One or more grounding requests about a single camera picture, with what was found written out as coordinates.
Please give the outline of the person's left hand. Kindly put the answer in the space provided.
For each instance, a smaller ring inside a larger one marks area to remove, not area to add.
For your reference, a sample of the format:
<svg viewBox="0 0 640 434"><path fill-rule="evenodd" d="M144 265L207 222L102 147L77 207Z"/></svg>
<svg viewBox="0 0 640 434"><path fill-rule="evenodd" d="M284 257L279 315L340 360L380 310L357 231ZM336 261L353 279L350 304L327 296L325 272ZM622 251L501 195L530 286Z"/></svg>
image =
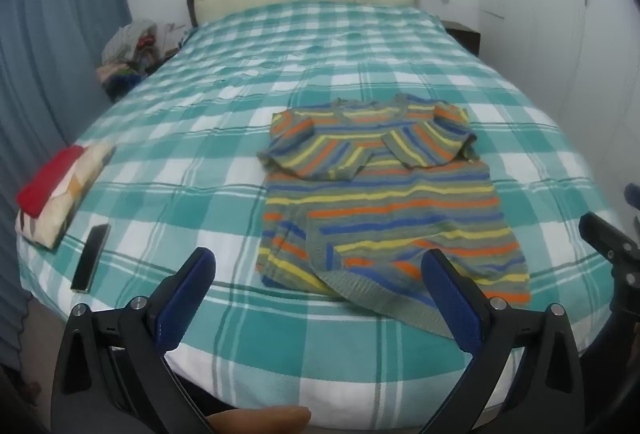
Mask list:
<svg viewBox="0 0 640 434"><path fill-rule="evenodd" d="M233 409L207 417L212 429L222 434L303 433L310 419L311 411L299 406Z"/></svg>

